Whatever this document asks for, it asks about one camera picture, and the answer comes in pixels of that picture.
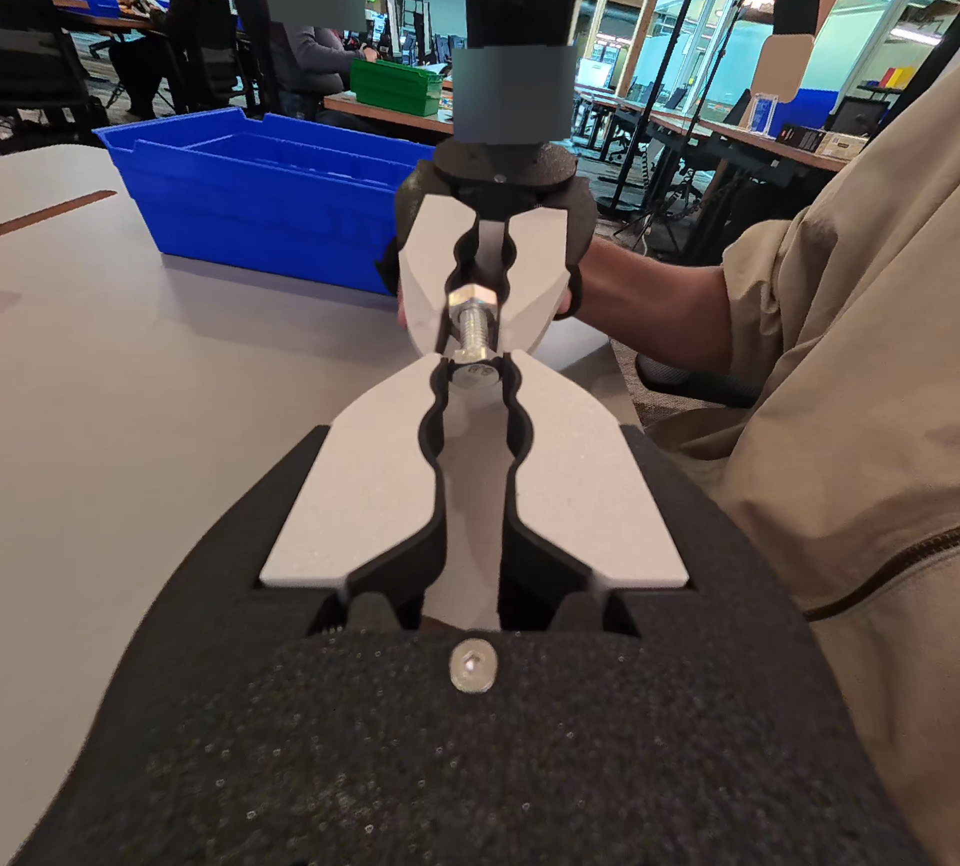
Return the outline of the blue divided plastic bin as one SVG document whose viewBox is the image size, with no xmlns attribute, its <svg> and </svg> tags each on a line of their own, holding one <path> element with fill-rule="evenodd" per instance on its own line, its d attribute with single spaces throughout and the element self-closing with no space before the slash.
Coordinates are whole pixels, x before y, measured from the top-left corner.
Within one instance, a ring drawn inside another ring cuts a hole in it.
<svg viewBox="0 0 960 866">
<path fill-rule="evenodd" d="M 95 133 L 163 255 L 383 295 L 395 193 L 434 152 L 240 107 Z"/>
</svg>

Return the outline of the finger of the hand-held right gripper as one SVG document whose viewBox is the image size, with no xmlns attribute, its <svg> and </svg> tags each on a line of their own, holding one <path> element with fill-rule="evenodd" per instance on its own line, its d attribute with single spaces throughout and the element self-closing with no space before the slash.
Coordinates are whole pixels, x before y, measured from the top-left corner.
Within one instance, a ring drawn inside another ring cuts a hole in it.
<svg viewBox="0 0 960 866">
<path fill-rule="evenodd" d="M 426 195 L 399 251 L 406 328 L 421 356 L 445 350 L 449 295 L 475 253 L 474 210 L 453 197 Z"/>
<path fill-rule="evenodd" d="M 543 340 L 569 291 L 567 241 L 565 210 L 535 208 L 506 223 L 503 248 L 511 260 L 504 272 L 506 300 L 499 307 L 500 354 L 531 354 Z"/>
</svg>

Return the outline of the silver hex bolt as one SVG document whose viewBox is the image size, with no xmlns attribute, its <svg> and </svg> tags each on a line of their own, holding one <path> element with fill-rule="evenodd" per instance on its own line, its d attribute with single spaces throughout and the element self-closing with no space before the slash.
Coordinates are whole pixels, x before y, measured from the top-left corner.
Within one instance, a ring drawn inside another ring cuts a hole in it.
<svg viewBox="0 0 960 866">
<path fill-rule="evenodd" d="M 488 347 L 494 352 L 499 315 L 498 295 L 482 285 L 465 284 L 448 295 L 451 334 L 458 348 Z"/>
</svg>

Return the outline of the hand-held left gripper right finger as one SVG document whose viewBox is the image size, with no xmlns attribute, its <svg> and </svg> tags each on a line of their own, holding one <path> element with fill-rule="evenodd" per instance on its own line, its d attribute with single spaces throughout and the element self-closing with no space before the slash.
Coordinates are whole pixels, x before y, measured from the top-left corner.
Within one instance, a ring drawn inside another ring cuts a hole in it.
<svg viewBox="0 0 960 866">
<path fill-rule="evenodd" d="M 547 628 L 571 596 L 675 592 L 690 573 L 618 419 L 532 355 L 503 360 L 501 625 Z"/>
</svg>

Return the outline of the black cardboard box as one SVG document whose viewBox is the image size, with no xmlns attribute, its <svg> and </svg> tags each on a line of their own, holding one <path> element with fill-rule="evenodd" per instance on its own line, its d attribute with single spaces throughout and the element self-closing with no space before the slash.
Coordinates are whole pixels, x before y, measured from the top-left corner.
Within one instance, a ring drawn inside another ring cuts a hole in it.
<svg viewBox="0 0 960 866">
<path fill-rule="evenodd" d="M 864 150 L 869 142 L 869 137 L 785 123 L 777 133 L 775 140 L 806 153 L 848 162 Z"/>
</svg>

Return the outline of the silver hex nut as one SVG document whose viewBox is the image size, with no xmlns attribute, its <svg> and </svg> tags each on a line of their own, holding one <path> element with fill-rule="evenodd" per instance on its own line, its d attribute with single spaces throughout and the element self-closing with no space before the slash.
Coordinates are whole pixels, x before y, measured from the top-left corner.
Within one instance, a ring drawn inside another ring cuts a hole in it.
<svg viewBox="0 0 960 866">
<path fill-rule="evenodd" d="M 449 379 L 460 390 L 491 388 L 501 380 L 501 358 L 487 346 L 456 349 Z"/>
</svg>

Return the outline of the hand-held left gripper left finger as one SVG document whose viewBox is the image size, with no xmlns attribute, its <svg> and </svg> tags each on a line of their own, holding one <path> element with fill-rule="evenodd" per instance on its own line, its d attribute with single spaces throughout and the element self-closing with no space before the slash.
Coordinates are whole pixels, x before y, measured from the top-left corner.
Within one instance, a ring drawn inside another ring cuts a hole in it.
<svg viewBox="0 0 960 866">
<path fill-rule="evenodd" d="M 450 362 L 429 353 L 359 396 L 327 430 L 262 566 L 267 589 L 379 594 L 418 628 L 448 559 Z"/>
</svg>

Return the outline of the black office chair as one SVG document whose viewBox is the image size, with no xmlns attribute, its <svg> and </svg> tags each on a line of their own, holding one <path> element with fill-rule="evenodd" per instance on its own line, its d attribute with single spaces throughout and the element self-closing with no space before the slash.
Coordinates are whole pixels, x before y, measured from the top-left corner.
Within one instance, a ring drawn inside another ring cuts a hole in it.
<svg viewBox="0 0 960 866">
<path fill-rule="evenodd" d="M 53 0 L 1 0 L 1 112 L 16 140 L 100 144 L 109 117 Z"/>
<path fill-rule="evenodd" d="M 165 31 L 186 112 L 227 107 L 241 76 L 230 0 L 170 0 Z"/>
</svg>

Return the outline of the wooden top work table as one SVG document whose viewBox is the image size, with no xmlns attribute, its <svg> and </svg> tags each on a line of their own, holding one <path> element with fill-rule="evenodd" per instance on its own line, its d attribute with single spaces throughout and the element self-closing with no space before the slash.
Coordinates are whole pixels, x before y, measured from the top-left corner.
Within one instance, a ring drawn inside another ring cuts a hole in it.
<svg viewBox="0 0 960 866">
<path fill-rule="evenodd" d="M 388 123 L 392 126 L 416 129 L 431 134 L 453 135 L 452 114 L 448 109 L 418 116 L 381 106 L 360 103 L 353 92 L 342 92 L 323 98 L 324 107 L 332 112 Z"/>
<path fill-rule="evenodd" d="M 640 238 L 656 260 L 715 265 L 754 224 L 791 218 L 850 163 L 736 125 L 654 113 L 663 150 L 644 197 Z"/>
</svg>

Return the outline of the green plastic bin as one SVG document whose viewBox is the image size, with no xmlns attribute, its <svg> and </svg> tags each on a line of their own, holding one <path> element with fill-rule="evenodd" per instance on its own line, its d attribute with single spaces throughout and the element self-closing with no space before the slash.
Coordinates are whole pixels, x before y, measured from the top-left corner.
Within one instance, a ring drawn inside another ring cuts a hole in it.
<svg viewBox="0 0 960 866">
<path fill-rule="evenodd" d="M 436 116 L 444 77 L 427 70 L 394 63 L 356 58 L 350 69 L 350 90 L 357 102 L 405 116 Z"/>
</svg>

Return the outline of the person's right forearm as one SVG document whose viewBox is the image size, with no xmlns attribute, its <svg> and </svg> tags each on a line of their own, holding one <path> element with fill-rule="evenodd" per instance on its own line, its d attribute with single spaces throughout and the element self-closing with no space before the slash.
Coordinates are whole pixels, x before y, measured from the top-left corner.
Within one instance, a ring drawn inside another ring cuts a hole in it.
<svg viewBox="0 0 960 866">
<path fill-rule="evenodd" d="M 579 268 L 581 322 L 657 363 L 731 372 L 734 328 L 721 266 L 672 265 L 595 237 Z"/>
</svg>

